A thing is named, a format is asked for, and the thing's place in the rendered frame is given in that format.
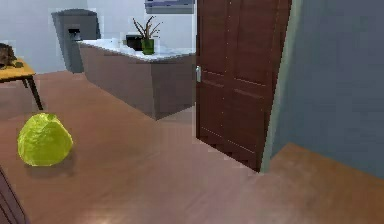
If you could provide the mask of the green lettuce head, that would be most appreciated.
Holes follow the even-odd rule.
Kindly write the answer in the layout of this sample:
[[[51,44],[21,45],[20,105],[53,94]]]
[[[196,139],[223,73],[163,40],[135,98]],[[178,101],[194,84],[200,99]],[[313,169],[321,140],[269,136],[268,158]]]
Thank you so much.
[[[17,137],[21,160],[33,167],[49,167],[61,163],[71,152],[73,139],[53,113],[31,116]]]

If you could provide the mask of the brown counter with marble top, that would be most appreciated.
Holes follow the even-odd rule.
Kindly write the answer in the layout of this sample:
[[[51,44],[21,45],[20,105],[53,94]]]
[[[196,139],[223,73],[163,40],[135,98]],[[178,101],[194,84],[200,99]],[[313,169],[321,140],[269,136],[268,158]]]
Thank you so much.
[[[78,43],[88,81],[159,120],[195,103],[195,51],[159,46],[145,55],[115,39]]]

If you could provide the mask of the dark brown room door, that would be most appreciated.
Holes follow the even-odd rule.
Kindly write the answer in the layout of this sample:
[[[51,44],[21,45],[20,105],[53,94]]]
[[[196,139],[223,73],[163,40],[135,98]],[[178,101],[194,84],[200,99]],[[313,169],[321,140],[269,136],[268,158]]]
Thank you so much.
[[[196,137],[256,172],[292,1],[197,1]]]

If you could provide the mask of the house plant in green pot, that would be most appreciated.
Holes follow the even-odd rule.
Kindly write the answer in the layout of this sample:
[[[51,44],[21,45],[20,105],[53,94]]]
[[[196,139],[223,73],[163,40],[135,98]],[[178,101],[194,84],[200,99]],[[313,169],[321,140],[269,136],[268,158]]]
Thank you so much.
[[[133,19],[133,24],[141,36],[141,46],[144,55],[153,55],[155,53],[154,39],[159,36],[160,23],[153,25],[153,19],[154,16],[151,16],[145,25],[141,25],[138,21]]]

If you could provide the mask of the yellow wooden table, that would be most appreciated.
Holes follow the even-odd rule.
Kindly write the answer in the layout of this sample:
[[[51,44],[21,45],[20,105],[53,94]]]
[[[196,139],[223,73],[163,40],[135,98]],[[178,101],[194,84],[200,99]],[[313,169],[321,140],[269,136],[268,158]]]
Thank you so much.
[[[35,75],[35,71],[23,59],[18,58],[11,65],[0,69],[0,83],[21,80],[25,88],[30,88],[38,108],[43,110],[39,92],[34,81]]]

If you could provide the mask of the dark brown lumpy object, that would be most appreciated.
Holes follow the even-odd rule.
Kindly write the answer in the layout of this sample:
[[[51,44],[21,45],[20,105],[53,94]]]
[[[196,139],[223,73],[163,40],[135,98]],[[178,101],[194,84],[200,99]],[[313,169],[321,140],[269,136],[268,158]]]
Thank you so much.
[[[0,69],[6,66],[15,66],[16,56],[13,48],[5,43],[0,43]]]

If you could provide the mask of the grey fridge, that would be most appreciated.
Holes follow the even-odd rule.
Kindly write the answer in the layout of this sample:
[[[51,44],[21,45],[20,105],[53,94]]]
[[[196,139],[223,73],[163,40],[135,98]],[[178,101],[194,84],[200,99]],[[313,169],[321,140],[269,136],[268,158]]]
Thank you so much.
[[[97,13],[86,9],[66,9],[51,13],[66,69],[82,73],[79,42],[101,38]]]

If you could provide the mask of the black box appliance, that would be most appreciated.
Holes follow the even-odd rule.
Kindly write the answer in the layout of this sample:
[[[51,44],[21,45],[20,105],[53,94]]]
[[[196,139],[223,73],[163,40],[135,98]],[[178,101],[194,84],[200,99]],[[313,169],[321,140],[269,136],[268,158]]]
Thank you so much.
[[[136,34],[127,34],[126,35],[126,45],[135,51],[141,51],[142,50],[142,36],[136,35]]]

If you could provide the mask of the grey framed window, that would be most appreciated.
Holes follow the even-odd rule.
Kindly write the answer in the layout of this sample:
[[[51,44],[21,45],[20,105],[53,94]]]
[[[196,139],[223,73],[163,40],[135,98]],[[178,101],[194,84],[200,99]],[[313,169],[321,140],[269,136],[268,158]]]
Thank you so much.
[[[195,0],[145,0],[147,14],[193,14]]]

